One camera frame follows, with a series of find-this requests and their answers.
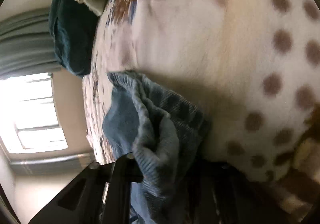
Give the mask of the right teal curtain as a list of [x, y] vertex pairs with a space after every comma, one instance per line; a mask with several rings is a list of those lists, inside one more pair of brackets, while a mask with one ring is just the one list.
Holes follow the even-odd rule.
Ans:
[[61, 70], [49, 34], [49, 9], [24, 12], [1, 21], [1, 80]]

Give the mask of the window with white frame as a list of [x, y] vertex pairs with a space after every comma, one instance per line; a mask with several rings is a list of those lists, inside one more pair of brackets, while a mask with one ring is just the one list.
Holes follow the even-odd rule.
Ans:
[[65, 150], [50, 73], [1, 80], [1, 141], [10, 154]]

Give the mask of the floral bed blanket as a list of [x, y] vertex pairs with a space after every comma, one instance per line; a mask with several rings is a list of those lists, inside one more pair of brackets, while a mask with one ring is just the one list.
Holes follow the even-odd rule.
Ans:
[[109, 0], [83, 79], [100, 163], [107, 73], [136, 70], [209, 118], [206, 155], [264, 182], [292, 223], [319, 203], [319, 0]]

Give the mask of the dark teal quilt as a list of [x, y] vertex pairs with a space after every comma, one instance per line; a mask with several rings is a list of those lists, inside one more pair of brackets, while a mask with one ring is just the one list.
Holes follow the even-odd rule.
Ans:
[[58, 63], [84, 77], [91, 72], [92, 48], [99, 18], [75, 0], [52, 0], [49, 33]]

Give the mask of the left striped curtain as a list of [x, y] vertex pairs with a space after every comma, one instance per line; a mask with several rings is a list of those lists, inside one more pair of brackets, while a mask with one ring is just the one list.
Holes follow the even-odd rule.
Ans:
[[58, 175], [68, 172], [79, 173], [94, 161], [94, 154], [87, 152], [36, 160], [17, 160], [9, 165], [16, 175]]

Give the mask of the blue denim jeans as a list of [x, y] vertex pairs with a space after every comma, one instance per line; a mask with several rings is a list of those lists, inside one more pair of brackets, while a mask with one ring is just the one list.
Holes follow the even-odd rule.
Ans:
[[143, 175], [131, 188], [135, 223], [207, 223], [212, 194], [199, 179], [209, 122], [184, 97], [147, 78], [110, 72], [111, 107], [103, 132], [115, 158], [132, 153]]

